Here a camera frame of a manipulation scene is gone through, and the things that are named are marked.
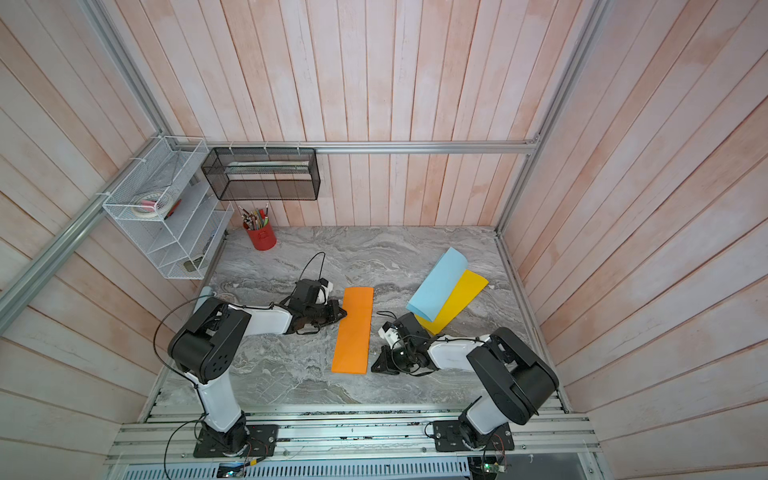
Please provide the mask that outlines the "orange paper sheet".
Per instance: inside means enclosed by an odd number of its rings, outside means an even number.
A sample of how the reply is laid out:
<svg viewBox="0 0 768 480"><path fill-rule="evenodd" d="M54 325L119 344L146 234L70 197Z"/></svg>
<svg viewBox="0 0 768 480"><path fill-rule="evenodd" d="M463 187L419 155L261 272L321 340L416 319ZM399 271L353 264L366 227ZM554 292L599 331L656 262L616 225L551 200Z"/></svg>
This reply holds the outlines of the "orange paper sheet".
<svg viewBox="0 0 768 480"><path fill-rule="evenodd" d="M364 375L368 368L373 287L350 287L344 291L342 308L347 312L339 322L331 371Z"/></svg>

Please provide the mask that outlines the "light blue paper sheet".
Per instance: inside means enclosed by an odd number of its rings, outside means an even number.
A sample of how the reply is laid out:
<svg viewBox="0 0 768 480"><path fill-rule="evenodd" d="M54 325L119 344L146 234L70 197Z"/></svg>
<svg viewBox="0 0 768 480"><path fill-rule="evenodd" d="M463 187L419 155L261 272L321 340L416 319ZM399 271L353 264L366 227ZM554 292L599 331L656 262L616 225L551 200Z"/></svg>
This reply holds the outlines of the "light blue paper sheet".
<svg viewBox="0 0 768 480"><path fill-rule="evenodd" d="M427 322L434 322L467 267L466 257L449 248L408 301L407 309Z"/></svg>

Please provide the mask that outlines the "yellow paper sheet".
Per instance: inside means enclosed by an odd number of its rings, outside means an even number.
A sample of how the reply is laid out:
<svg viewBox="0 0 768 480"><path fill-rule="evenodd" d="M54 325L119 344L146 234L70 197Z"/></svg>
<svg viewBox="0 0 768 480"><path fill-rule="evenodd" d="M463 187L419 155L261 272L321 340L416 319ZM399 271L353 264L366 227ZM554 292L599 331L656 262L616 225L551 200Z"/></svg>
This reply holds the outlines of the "yellow paper sheet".
<svg viewBox="0 0 768 480"><path fill-rule="evenodd" d="M440 333L453 319L455 319L489 284L489 281L470 270L466 270L439 314L434 321L428 321L420 316L416 316L417 321L430 334Z"/></svg>

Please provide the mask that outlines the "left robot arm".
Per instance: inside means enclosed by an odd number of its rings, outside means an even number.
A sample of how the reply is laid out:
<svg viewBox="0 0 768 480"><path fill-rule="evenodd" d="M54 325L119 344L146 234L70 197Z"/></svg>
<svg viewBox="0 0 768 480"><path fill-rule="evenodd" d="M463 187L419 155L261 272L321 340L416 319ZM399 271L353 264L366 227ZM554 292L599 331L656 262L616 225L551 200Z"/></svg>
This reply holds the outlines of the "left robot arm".
<svg viewBox="0 0 768 480"><path fill-rule="evenodd" d="M244 413L229 368L244 339L260 335L314 335L347 316L325 279L300 280L284 299L267 306L236 304L213 293L193 300L194 310L167 347L174 370L192 382L207 430L229 434Z"/></svg>

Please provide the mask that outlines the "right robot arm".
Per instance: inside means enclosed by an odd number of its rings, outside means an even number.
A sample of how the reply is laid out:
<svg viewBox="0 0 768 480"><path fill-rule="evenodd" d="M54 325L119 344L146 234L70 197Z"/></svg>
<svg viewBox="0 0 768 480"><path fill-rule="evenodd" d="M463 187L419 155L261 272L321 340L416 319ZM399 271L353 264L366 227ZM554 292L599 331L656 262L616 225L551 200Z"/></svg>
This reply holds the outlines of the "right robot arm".
<svg viewBox="0 0 768 480"><path fill-rule="evenodd" d="M526 424L559 388L554 370L506 327L474 337L432 335L408 313L384 323L378 335L385 345L373 373L422 377L457 370L477 376L484 394L458 419L467 442L504 424Z"/></svg>

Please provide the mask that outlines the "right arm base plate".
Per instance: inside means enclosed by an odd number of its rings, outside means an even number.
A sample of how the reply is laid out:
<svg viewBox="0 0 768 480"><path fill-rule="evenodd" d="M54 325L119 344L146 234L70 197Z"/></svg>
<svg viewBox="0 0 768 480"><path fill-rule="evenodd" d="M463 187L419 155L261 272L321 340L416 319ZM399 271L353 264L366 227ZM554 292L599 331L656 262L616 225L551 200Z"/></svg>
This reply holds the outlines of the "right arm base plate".
<svg viewBox="0 0 768 480"><path fill-rule="evenodd" d="M508 452L515 449L512 432L507 423L499 425L489 433L480 433L468 422L461 420L434 421L431 427L430 436L438 452Z"/></svg>

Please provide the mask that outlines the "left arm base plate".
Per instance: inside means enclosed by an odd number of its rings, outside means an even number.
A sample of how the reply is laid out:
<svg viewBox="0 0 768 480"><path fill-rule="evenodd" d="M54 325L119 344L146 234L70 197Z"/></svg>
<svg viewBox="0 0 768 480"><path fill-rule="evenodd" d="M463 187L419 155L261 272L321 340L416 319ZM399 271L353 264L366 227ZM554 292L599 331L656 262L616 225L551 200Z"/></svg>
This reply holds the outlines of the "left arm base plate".
<svg viewBox="0 0 768 480"><path fill-rule="evenodd" d="M278 429L274 424L236 424L227 432L219 432L204 423L193 457L270 457Z"/></svg>

